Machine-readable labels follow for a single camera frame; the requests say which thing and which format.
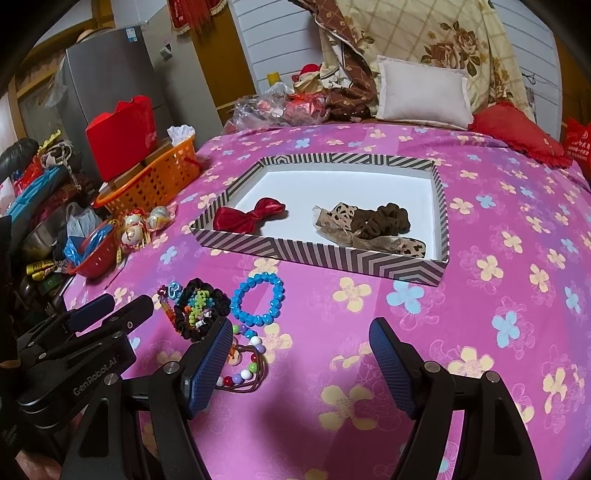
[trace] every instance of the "red gift bag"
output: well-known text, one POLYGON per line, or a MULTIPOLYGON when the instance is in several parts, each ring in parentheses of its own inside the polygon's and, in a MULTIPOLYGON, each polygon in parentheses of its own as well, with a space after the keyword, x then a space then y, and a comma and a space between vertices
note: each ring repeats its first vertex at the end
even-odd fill
POLYGON ((156 148, 156 125, 149 97, 119 102, 114 113, 102 113, 86 128, 90 149, 103 181, 137 165, 156 148))

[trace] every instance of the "beaded bracelet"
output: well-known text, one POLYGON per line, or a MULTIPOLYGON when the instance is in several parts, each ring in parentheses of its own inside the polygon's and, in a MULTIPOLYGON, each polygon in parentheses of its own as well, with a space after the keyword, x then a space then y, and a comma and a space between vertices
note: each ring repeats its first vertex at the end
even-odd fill
POLYGON ((234 318, 246 323, 247 326, 254 325, 262 327, 263 325, 272 324, 279 316, 281 310, 281 302, 284 298, 285 288, 283 287, 283 280, 277 277, 274 273, 257 273, 253 277, 248 277, 246 281, 240 284, 240 287, 234 290, 234 296, 230 300, 230 310, 234 318), (270 302, 269 313, 264 315, 251 315, 243 312, 240 308, 244 294, 256 285, 268 282, 273 285, 273 299, 270 302))

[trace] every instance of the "refrigerator label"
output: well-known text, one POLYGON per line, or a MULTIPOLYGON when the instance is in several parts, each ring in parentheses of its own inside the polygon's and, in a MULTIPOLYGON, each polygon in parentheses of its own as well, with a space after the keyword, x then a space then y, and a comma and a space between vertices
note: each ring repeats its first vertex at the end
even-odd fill
POLYGON ((126 28, 125 31, 127 32, 127 41, 138 41, 134 28, 126 28))

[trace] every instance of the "white tissue paper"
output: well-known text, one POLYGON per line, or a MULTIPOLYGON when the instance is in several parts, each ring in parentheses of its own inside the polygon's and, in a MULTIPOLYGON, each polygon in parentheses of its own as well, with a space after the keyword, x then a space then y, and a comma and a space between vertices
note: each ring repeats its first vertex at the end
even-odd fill
POLYGON ((180 127, 170 127, 168 130, 168 136, 173 141, 173 147, 180 145, 185 140, 195 135, 195 129, 188 125, 181 125, 180 127))

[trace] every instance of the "orange plastic basket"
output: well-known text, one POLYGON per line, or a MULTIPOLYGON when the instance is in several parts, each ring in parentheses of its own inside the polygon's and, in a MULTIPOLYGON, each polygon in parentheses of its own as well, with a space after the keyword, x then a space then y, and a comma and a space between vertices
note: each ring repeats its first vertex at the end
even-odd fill
POLYGON ((105 206, 120 218, 135 208, 150 213, 157 206, 168 205, 201 173, 193 140, 191 137, 160 155, 115 192, 99 195, 93 206, 105 206))

